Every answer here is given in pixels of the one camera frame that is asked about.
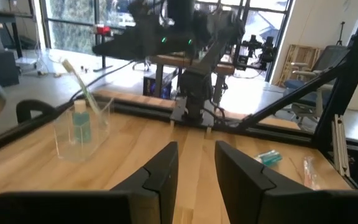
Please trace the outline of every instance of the plastic bottle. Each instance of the plastic bottle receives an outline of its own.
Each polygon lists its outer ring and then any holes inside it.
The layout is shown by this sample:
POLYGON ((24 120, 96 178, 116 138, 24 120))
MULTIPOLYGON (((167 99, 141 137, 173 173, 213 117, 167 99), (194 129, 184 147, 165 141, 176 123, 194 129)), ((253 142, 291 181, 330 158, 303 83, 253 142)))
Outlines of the plastic bottle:
POLYGON ((255 159, 265 166, 272 166, 276 164, 278 161, 282 160, 283 157, 276 150, 271 150, 269 152, 259 154, 258 156, 255 157, 255 159))
POLYGON ((76 142, 86 143, 91 141, 90 114, 86 110, 85 100, 74 101, 74 137, 76 142))

